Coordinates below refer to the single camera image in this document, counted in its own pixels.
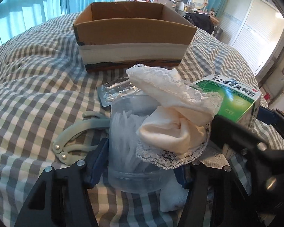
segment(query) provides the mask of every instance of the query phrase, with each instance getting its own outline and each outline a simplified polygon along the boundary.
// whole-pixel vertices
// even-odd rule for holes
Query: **sliding closet door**
[[[246,21],[231,46],[256,74],[272,54],[283,29],[284,19],[276,8],[262,0],[252,0]]]
[[[233,44],[233,41],[244,23],[251,0],[227,0],[224,12],[219,18],[219,26],[223,29],[220,41]]]

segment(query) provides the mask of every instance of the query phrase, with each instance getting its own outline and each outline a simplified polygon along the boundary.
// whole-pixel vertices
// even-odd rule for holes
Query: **metal rivet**
[[[192,162],[192,164],[195,165],[195,166],[198,166],[198,165],[200,165],[200,161],[197,160],[197,159],[195,159],[195,160]]]
[[[49,173],[53,168],[51,166],[47,166],[44,171]]]
[[[224,171],[231,172],[231,167],[230,166],[224,166]]]
[[[83,166],[84,164],[85,164],[85,161],[82,159],[77,161],[78,166]]]
[[[271,177],[269,179],[267,179],[266,183],[265,183],[265,187],[267,191],[272,191],[275,189],[276,187],[276,178],[275,177]]]
[[[261,150],[261,151],[265,151],[265,150],[267,149],[266,144],[263,143],[263,142],[259,142],[259,143],[257,144],[257,147],[258,147],[258,149]]]
[[[247,149],[247,148],[244,148],[244,149],[241,150],[241,154],[242,154],[242,155],[246,155],[246,154],[247,154],[247,151],[248,151],[248,149]]]

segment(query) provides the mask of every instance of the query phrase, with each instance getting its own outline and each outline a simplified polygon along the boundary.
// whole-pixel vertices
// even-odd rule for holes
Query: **checkered bedding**
[[[0,218],[7,227],[14,226],[43,169],[64,166],[51,150],[55,138],[82,120],[87,110],[109,116],[109,110],[100,105],[96,87],[126,75],[123,69],[85,72],[72,29],[77,15],[33,27],[0,47]],[[257,88],[242,56],[200,29],[177,69],[190,82],[217,73]],[[263,98],[261,104],[266,106]],[[273,128],[256,121],[253,131],[272,148],[284,148]],[[94,133],[93,141],[99,139],[100,134]],[[250,192],[242,158],[235,156],[230,164]],[[115,190],[106,174],[89,196],[100,227],[176,226],[181,214],[160,212],[158,192],[139,195]],[[209,216],[207,212],[205,225]]]

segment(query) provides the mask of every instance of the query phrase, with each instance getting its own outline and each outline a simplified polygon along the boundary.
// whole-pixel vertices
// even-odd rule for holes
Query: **cardboard box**
[[[209,75],[193,84],[204,92],[218,92],[223,102],[218,115],[222,115],[250,129],[258,115],[261,92],[220,75]]]
[[[197,30],[165,5],[146,2],[92,3],[73,28],[87,71],[177,66]]]

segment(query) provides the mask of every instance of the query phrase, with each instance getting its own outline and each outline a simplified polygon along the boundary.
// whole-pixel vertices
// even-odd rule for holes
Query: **clear plastic container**
[[[109,135],[108,182],[129,193],[148,193],[161,189],[169,171],[136,157],[139,141],[136,130],[159,103],[150,96],[120,97],[111,106]]]

